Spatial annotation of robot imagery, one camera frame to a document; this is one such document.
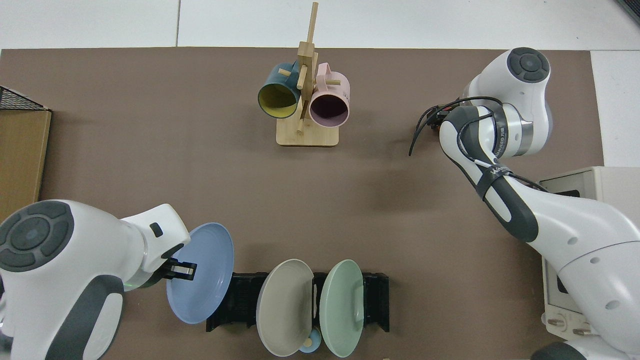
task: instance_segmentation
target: blue mug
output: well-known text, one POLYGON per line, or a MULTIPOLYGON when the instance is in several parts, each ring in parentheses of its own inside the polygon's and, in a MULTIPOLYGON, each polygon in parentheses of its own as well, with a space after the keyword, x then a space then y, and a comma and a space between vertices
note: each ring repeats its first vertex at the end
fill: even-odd
POLYGON ((297 61, 276 65, 258 92, 260 108, 277 119, 293 115, 300 99, 300 90, 296 87, 299 77, 297 61))

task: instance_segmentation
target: green plate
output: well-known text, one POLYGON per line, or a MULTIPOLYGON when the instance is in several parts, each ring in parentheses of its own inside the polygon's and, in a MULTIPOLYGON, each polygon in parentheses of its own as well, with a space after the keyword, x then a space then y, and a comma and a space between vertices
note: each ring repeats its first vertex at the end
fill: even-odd
POLYGON ((320 331, 338 357, 356 349, 364 326, 364 282, 358 264, 344 260, 327 276, 320 295, 320 331))

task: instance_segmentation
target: beige plate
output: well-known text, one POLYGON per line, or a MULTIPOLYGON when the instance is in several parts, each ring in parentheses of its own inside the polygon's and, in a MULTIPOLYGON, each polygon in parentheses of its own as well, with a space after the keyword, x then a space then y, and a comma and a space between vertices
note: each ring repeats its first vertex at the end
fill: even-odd
POLYGON ((311 333, 312 281, 307 264, 290 259, 276 266, 262 285, 256 326, 262 344, 273 355, 289 356, 311 333))

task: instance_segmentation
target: white floor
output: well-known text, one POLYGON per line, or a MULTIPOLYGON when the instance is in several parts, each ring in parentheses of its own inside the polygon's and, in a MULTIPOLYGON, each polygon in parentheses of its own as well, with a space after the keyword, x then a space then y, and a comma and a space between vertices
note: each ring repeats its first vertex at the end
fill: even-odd
MULTIPOLYGON (((311 2, 0 0, 0 49, 297 47, 311 2)), ((318 47, 590 50, 605 165, 640 167, 640 25, 615 0, 319 2, 318 47)))

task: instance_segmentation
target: black cable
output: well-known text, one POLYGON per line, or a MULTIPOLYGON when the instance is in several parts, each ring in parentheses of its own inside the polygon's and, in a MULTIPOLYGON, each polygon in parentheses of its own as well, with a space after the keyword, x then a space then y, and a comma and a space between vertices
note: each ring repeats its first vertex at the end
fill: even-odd
POLYGON ((418 124, 415 126, 415 131, 413 132, 413 140, 411 141, 411 146, 409 147, 409 156, 411 156, 411 154, 413 153, 413 147, 415 146, 415 142, 418 140, 418 136, 420 136, 420 133, 422 132, 422 130, 424 129, 425 126, 427 125, 432 125, 433 124, 433 118, 436 117, 438 115, 438 113, 440 113, 442 110, 449 108, 453 105, 459 104, 461 102, 465 102, 465 101, 471 101, 471 100, 489 100, 489 101, 493 101, 493 102, 497 102, 498 104, 500 104, 502 106, 502 101, 494 98, 494 97, 489 97, 489 96, 472 96, 472 97, 465 97, 462 99, 457 99, 455 101, 450 102, 449 104, 443 105, 443 106, 439 106, 428 118, 427 120, 422 123, 422 118, 429 112, 430 109, 432 109, 433 107, 427 109, 427 111, 425 111, 422 116, 420 117, 420 119, 418 120, 418 124))
POLYGON ((536 188, 536 189, 538 189, 540 191, 543 191, 545 193, 549 192, 547 189, 543 188, 540 184, 534 183, 533 181, 527 179, 524 176, 516 175, 516 174, 514 174, 512 172, 508 173, 507 175, 513 177, 514 179, 518 179, 518 180, 522 181, 523 183, 527 183, 527 184, 533 186, 534 188, 536 188))
POLYGON ((465 148, 462 147, 462 134, 465 132, 465 130, 467 129, 467 127, 475 122, 479 122, 480 120, 483 119, 487 119, 493 116, 493 111, 489 108, 487 108, 487 110, 489 110, 489 113, 486 115, 483 115, 481 117, 478 117, 477 119, 471 120, 470 122, 467 122, 466 124, 462 125, 462 127, 460 128, 460 131, 458 131, 458 134, 456 135, 456 144, 458 145, 458 150, 460 150, 460 152, 462 152, 462 155, 464 155, 467 159, 476 162, 475 158, 472 158, 471 155, 469 155, 469 153, 465 150, 465 148))
MULTIPOLYGON (((434 119, 437 119, 437 115, 443 111, 444 109, 450 108, 454 105, 460 104, 461 102, 465 102, 465 101, 471 101, 471 100, 489 100, 489 101, 494 101, 496 103, 498 103, 499 105, 502 106, 502 101, 494 98, 494 97, 484 97, 484 96, 473 96, 473 97, 465 97, 463 99, 457 99, 455 101, 450 102, 449 104, 446 105, 442 105, 442 106, 432 106, 430 108, 428 108, 424 113, 422 113, 422 115, 420 116, 420 119, 418 119, 418 123, 415 125, 415 131, 413 132, 413 140, 411 142, 411 147, 409 148, 409 156, 411 156, 412 152, 413 152, 413 147, 415 146, 415 142, 418 139, 418 136, 420 136, 420 133, 422 132, 422 130, 424 129, 425 126, 429 125, 429 126, 437 126, 439 124, 435 124, 435 122, 433 121, 434 119), (427 114, 429 114, 429 116, 427 117, 427 119, 425 120, 424 123, 422 123, 422 120, 424 119, 425 116, 427 116, 427 114)), ((486 107, 486 109, 489 111, 489 114, 486 115, 482 115, 480 117, 478 117, 477 119, 471 120, 469 122, 467 122, 466 124, 464 124, 462 126, 462 128, 460 129, 460 131, 458 131, 458 135, 456 137, 456 143, 458 145, 458 149, 460 150, 460 152, 470 161, 476 162, 477 159, 474 159, 471 155, 469 155, 466 150, 462 147, 462 141, 461 141, 461 137, 462 134, 465 132, 465 130, 467 129, 467 127, 475 122, 478 122, 480 120, 483 119, 487 119, 489 117, 493 116, 493 111, 489 108, 486 107)), ((506 174, 507 176, 511 176, 514 179, 517 179, 519 181, 522 181, 523 183, 529 184, 531 185, 533 188, 543 191, 543 192, 549 192, 547 189, 545 189, 544 187, 542 187, 540 184, 537 184, 529 179, 527 179, 524 176, 520 176, 517 174, 514 174, 513 172, 509 172, 508 174, 506 174)))

